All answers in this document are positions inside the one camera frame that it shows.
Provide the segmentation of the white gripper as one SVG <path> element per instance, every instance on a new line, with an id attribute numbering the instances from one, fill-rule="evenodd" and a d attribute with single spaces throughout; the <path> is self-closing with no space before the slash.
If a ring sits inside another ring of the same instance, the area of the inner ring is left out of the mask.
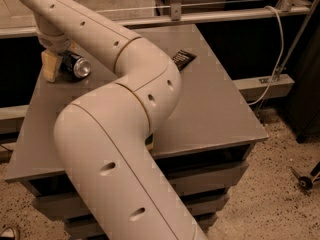
<path id="1" fill-rule="evenodd" d="M 46 48 L 41 53 L 43 77 L 53 83 L 62 63 L 62 57 L 56 53 L 65 52 L 71 45 L 69 37 L 53 23 L 35 13 L 36 33 L 40 44 Z"/>

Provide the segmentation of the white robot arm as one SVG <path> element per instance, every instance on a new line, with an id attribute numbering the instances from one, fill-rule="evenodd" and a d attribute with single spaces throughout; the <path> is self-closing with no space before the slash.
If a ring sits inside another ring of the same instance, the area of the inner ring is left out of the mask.
<path id="1" fill-rule="evenodd" d="M 109 240 L 207 240 L 145 146 L 178 103 L 175 63 L 73 0 L 20 1 L 40 28 L 62 32 L 117 76 L 69 103 L 53 133 L 64 170 Z"/>

